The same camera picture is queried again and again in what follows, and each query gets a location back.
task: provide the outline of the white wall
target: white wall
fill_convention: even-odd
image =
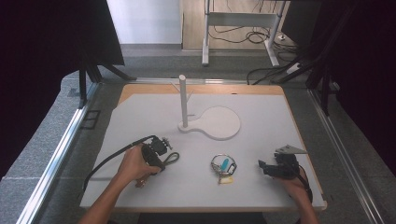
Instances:
[[[120,44],[180,44],[179,0],[107,0]]]

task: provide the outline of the desk leg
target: desk leg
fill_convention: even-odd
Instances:
[[[286,1],[282,1],[279,11],[276,13],[276,18],[274,20],[274,25],[272,26],[272,33],[270,35],[270,38],[264,41],[265,47],[267,48],[268,56],[270,57],[273,66],[279,66],[279,62],[277,61],[272,46],[274,44],[277,28],[279,27],[280,20],[282,19],[283,9],[285,8],[285,5]]]
[[[209,13],[210,0],[205,0],[205,34],[202,45],[202,66],[209,66]]]

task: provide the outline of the black curtain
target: black curtain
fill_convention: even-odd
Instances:
[[[359,1],[332,52],[333,78],[341,87],[337,99],[394,174],[395,12],[395,1]]]
[[[1,176],[82,60],[123,64],[106,0],[1,1]]]

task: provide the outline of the table surface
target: table surface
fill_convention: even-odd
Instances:
[[[304,149],[286,97],[278,86],[188,85],[193,92],[189,114],[223,105],[241,119],[241,130],[232,139],[216,141],[202,133],[181,133],[179,94],[173,85],[126,85],[114,109],[95,165],[116,150],[148,135],[168,137],[180,160],[152,176],[142,189],[131,183],[115,210],[128,212],[257,212],[296,210],[280,184],[262,173],[257,160],[276,164],[276,148],[291,145]],[[210,161],[220,153],[238,165],[232,184],[218,185]],[[116,173],[122,156],[103,166],[91,179],[82,207],[89,207]],[[327,206],[308,155],[297,155],[314,194],[316,210]]]

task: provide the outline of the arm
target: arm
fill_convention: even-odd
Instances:
[[[300,174],[306,179],[305,172],[302,172],[301,169]],[[292,180],[277,178],[277,180],[282,183],[290,197],[296,203],[301,218],[301,224],[319,223],[317,214],[315,213],[312,203],[309,201],[308,193],[305,191],[303,183],[301,183],[298,178]]]
[[[142,157],[141,146],[126,150],[119,170],[79,223],[107,223],[122,190],[131,181],[150,173],[158,173],[160,170],[159,167],[146,164]]]

